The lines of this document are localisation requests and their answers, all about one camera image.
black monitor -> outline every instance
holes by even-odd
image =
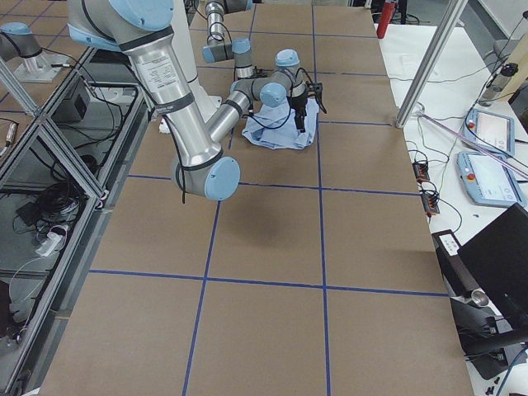
[[[473,278],[511,327],[528,326],[528,212],[510,206],[459,250]]]

cardboard surface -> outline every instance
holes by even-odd
[[[210,274],[320,284],[318,192],[240,186],[222,204]]]
[[[417,193],[403,130],[319,125],[323,186]]]
[[[316,35],[376,37],[370,10],[363,7],[313,7]]]
[[[323,193],[329,285],[445,293],[417,196]]]
[[[92,268],[203,276],[216,203],[172,181],[129,178]]]
[[[366,38],[375,35],[369,12],[257,5],[227,15],[226,26],[251,33],[259,67],[273,68],[274,51],[293,45],[303,66],[328,69],[315,76],[328,108],[318,139],[271,151],[242,138],[240,123],[223,142],[241,165],[236,193],[182,205],[166,180],[171,138],[150,125],[92,266],[122,272],[89,276],[41,393],[471,394],[403,136],[390,127],[396,108],[379,46]],[[204,21],[193,27],[201,47]],[[370,61],[384,76],[346,74]],[[233,63],[210,66],[199,68],[202,85],[227,94]],[[134,311],[121,308],[127,293]],[[111,347],[90,348],[105,334],[88,318],[111,323],[102,327]],[[164,337],[156,345],[146,323]],[[146,356],[138,367],[130,346]]]
[[[174,394],[201,284],[91,274],[39,395]]]
[[[377,39],[318,36],[315,51],[318,73],[387,75]]]
[[[474,394],[449,299],[328,291],[332,394]]]
[[[187,394],[326,394],[321,290],[209,282]]]
[[[328,114],[319,119],[392,125],[398,111],[387,77],[318,74]]]

metal pole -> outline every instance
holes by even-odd
[[[0,58],[0,82],[5,85],[7,90],[20,103],[26,114],[34,117],[39,115],[40,108],[29,96],[24,87],[18,82],[17,78],[2,58]]]
[[[450,0],[440,25],[436,28],[435,35],[432,37],[425,55],[423,55],[422,63],[416,72],[416,76],[414,76],[411,87],[407,92],[407,96],[403,99],[402,106],[396,117],[396,126],[398,128],[403,128],[407,123],[407,120],[413,112],[413,108],[427,83],[427,79],[431,76],[436,61],[440,57],[440,54],[467,2],[468,0]]]

power strip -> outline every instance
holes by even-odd
[[[433,200],[431,192],[422,191],[420,197],[422,198],[423,209],[426,211],[428,217],[440,214],[438,203]]]

black connector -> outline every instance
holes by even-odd
[[[27,226],[35,225],[37,220],[42,217],[40,207],[34,202],[28,202],[15,210],[15,212]]]

